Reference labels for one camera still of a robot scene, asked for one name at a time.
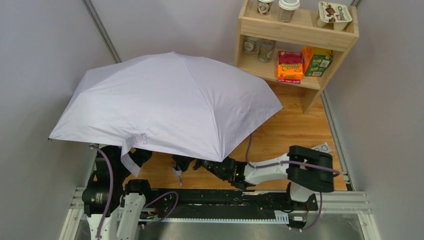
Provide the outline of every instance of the cup lid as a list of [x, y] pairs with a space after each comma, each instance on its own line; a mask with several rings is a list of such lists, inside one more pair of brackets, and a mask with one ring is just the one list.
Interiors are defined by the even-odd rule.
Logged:
[[285, 10], [296, 10], [301, 5], [300, 0], [279, 0], [278, 5]]

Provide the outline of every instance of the wooden tabletop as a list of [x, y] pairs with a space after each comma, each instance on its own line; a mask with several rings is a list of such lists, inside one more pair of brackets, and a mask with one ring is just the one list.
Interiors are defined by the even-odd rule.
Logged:
[[[304, 114], [304, 88], [278, 82], [267, 83], [284, 108], [253, 133], [249, 160], [259, 162], [276, 158], [288, 152], [292, 145], [312, 148], [326, 142], [333, 149], [333, 168], [342, 171], [322, 102], [317, 101], [309, 113]], [[248, 143], [249, 138], [246, 138], [229, 156], [244, 161]], [[147, 179], [152, 188], [235, 189], [202, 167], [192, 170], [194, 163], [182, 174], [183, 185], [180, 186], [172, 172], [175, 162], [171, 155], [154, 152], [151, 159], [142, 166], [137, 179]], [[127, 181], [135, 178], [131, 175]], [[285, 190], [288, 183], [287, 179], [272, 180], [248, 189]], [[334, 187], [339, 191], [347, 189], [342, 175], [334, 179]]]

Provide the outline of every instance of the white umbrella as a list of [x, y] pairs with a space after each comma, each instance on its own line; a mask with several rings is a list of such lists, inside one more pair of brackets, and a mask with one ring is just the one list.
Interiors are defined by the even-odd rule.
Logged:
[[174, 52], [87, 71], [51, 139], [222, 162], [282, 105], [267, 83], [234, 66]]

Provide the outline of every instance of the yogurt pack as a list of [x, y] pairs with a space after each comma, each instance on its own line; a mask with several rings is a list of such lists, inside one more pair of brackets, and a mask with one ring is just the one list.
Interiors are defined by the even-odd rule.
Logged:
[[332, 23], [335, 31], [343, 31], [350, 22], [352, 22], [352, 16], [346, 5], [326, 1], [318, 3], [316, 20], [318, 27], [322, 28], [328, 23]]

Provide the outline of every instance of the barcode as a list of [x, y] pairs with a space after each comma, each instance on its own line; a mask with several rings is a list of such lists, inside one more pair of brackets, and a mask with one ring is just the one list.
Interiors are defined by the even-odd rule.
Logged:
[[329, 64], [330, 64], [330, 61], [323, 60], [323, 61], [321, 62], [320, 67], [326, 68], [326, 67], [328, 67], [328, 65], [329, 65]]

